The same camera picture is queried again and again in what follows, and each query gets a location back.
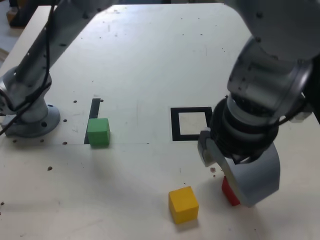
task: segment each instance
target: gray robot arm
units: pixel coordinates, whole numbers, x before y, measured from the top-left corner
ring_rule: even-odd
[[[49,31],[49,63],[51,67],[67,47],[100,11],[113,4],[112,0],[62,0],[53,13],[50,27],[45,26],[21,63],[0,78],[0,112],[6,114],[2,123],[5,128],[16,114],[28,106],[27,99],[36,93],[43,84],[46,74],[46,34]],[[52,131],[60,121],[58,109],[46,104],[44,96],[40,97],[21,117],[10,126],[7,136],[38,137]]]
[[[218,103],[209,128],[200,133],[198,150],[206,166],[220,165],[240,203],[250,207],[279,189],[280,163],[273,144],[279,125],[304,111],[307,103],[319,115],[314,89],[320,90],[320,3],[225,3],[241,15],[252,37],[230,74],[230,95]],[[280,121],[281,116],[287,119]]]

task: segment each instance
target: floor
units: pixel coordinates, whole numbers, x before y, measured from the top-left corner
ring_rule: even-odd
[[[0,49],[10,52],[20,37],[23,29],[10,28],[7,20],[7,11],[9,10],[9,0],[0,2]]]

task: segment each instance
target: white table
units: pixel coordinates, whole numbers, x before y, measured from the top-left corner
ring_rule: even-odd
[[[0,75],[21,61],[48,13],[38,8]],[[280,128],[280,190],[252,208],[230,206],[223,172],[203,166],[197,142],[172,141],[170,108],[217,104],[249,36],[223,4],[122,5],[97,15],[51,68],[45,99],[67,122],[36,139],[0,138],[0,239],[319,239],[314,116]],[[92,98],[104,100],[107,149],[83,144]],[[184,186],[197,197],[198,221],[177,226],[168,192]]]

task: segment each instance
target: green cube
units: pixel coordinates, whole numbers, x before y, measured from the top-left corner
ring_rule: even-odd
[[[110,143],[108,118],[90,118],[86,135],[92,147],[108,146]]]

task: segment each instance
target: black cable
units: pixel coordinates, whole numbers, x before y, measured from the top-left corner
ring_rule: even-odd
[[[21,108],[24,107],[27,103],[29,103],[29,105],[27,107],[25,107],[23,110],[21,110],[20,112],[18,112],[16,114],[16,116],[0,131],[0,136],[2,134],[4,134],[28,109],[30,109],[32,107],[32,105],[38,100],[38,98],[41,96],[41,94],[51,86],[51,82],[49,82],[48,84],[48,77],[49,77],[49,69],[50,69],[50,32],[51,32],[51,25],[52,25],[52,20],[53,20],[53,13],[54,13],[54,9],[55,9],[55,0],[52,0],[51,3],[51,8],[50,8],[50,13],[48,16],[48,20],[46,22],[45,25],[45,53],[46,53],[46,69],[45,69],[45,75],[44,75],[44,79],[43,82],[41,84],[41,86],[34,91],[34,93],[32,93],[31,95],[27,96],[25,98],[24,103],[20,104],[17,108]]]
[[[285,124],[286,122],[290,121],[291,119],[293,119],[295,116],[297,116],[299,113],[301,113],[304,108],[306,107],[306,105],[308,104],[307,100],[304,100],[304,102],[302,103],[302,105],[300,107],[298,107],[296,109],[296,111],[294,111],[293,113],[291,113],[290,115],[287,115],[284,119],[282,119],[281,121],[278,121],[274,127],[279,127],[282,124]]]

